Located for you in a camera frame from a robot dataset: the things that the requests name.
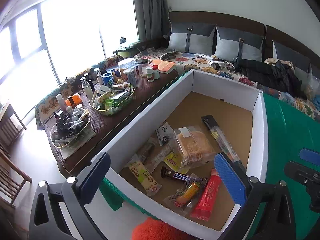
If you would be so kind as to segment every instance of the basket of snacks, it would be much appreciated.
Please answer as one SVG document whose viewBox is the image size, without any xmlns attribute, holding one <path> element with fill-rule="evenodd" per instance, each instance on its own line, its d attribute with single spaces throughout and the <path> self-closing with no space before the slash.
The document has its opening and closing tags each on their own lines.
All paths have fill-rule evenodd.
<svg viewBox="0 0 320 240">
<path fill-rule="evenodd" d="M 63 149 L 72 147 L 91 130 L 89 110 L 75 108 L 68 113 L 56 115 L 56 123 L 50 132 L 52 145 Z"/>
<path fill-rule="evenodd" d="M 107 92 L 99 96 L 94 102 L 89 101 L 90 106 L 103 115 L 118 113 L 133 100 L 134 87 L 127 83 L 127 87 L 109 88 Z"/>
</svg>

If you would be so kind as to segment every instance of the brown cardboard bottom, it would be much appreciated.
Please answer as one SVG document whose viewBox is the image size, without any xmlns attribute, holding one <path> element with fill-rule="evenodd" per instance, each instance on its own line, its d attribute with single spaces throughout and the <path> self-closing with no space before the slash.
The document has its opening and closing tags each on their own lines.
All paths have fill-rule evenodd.
<svg viewBox="0 0 320 240">
<path fill-rule="evenodd" d="M 222 100 L 191 92 L 170 114 L 166 121 L 173 129 L 185 126 L 199 125 L 215 151 L 220 152 L 218 144 L 201 120 L 201 116 L 209 114 L 212 114 L 212 116 L 216 119 L 227 139 L 231 143 L 232 147 L 242 160 L 244 166 L 247 167 L 252 135 L 252 113 L 250 111 L 223 102 Z M 160 149 L 161 147 L 157 145 L 153 154 L 159 152 Z M 167 196 L 176 193 L 178 188 L 182 188 L 183 183 L 173 179 L 161 178 L 160 170 L 162 166 L 166 166 L 166 164 L 164 162 L 161 162 L 152 173 L 153 178 L 159 184 L 161 184 L 162 187 L 159 192 L 151 198 L 161 205 L 167 207 L 163 200 Z M 210 162 L 201 167 L 190 169 L 187 175 L 194 173 L 199 177 L 209 178 L 211 169 L 213 167 L 213 162 Z M 136 189 L 146 194 L 143 186 L 130 172 L 129 168 L 122 169 L 119 174 Z M 209 221 L 191 218 L 191 212 L 185 217 L 200 225 L 220 231 L 227 221 L 233 209 L 233 206 L 234 202 L 231 196 L 229 195 L 223 183 L 221 183 Z"/>
</svg>

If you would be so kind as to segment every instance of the white wall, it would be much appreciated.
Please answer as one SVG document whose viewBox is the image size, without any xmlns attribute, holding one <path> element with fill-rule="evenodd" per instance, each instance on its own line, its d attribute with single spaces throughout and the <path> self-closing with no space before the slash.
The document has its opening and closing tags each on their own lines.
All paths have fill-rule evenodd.
<svg viewBox="0 0 320 240">
<path fill-rule="evenodd" d="M 233 14 L 271 25 L 320 55 L 320 22 L 305 0 L 167 0 L 173 11 Z"/>
</svg>

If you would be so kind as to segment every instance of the bottle with red cap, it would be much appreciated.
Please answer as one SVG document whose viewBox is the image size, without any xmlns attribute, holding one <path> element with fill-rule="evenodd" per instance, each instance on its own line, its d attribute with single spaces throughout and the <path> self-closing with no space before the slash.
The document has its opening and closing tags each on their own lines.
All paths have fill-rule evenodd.
<svg viewBox="0 0 320 240">
<path fill-rule="evenodd" d="M 160 73 L 159 73 L 159 69 L 158 69 L 158 65 L 153 65 L 153 76 L 155 79 L 159 79 L 160 78 Z"/>
</svg>

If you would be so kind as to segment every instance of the book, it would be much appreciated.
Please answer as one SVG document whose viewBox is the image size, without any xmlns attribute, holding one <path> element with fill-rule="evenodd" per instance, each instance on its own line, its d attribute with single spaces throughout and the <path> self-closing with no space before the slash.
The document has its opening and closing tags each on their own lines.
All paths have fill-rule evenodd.
<svg viewBox="0 0 320 240">
<path fill-rule="evenodd" d="M 159 59 L 154 59 L 152 63 L 150 63 L 150 67 L 153 65 L 158 65 L 159 72 L 165 74 L 170 73 L 172 70 L 176 68 L 176 64 L 174 62 Z"/>
</svg>

